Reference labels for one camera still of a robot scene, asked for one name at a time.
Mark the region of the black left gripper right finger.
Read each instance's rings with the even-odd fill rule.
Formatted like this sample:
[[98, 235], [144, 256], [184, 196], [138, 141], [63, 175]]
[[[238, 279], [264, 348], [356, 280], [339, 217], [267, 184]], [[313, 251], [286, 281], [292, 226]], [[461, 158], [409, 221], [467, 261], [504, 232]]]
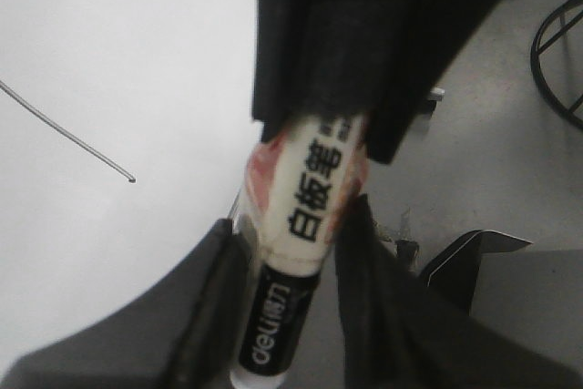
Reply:
[[573, 369], [488, 329], [424, 286], [380, 242], [366, 195], [335, 246], [347, 388], [579, 388]]

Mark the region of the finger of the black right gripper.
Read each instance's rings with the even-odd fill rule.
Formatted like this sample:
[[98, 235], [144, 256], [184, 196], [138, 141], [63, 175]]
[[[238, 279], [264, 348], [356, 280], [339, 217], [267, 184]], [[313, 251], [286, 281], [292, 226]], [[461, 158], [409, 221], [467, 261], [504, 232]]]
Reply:
[[257, 0], [252, 117], [262, 123], [261, 142], [279, 135], [299, 106], [295, 73], [312, 0]]
[[389, 87], [373, 111], [370, 159], [389, 164], [430, 89], [501, 0], [420, 0], [404, 28]]

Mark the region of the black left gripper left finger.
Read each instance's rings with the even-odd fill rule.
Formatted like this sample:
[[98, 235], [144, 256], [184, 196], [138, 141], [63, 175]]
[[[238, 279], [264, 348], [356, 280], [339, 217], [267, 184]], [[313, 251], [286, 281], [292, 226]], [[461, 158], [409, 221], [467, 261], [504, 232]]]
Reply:
[[229, 388], [249, 251], [233, 222], [133, 302], [20, 357], [4, 388]]

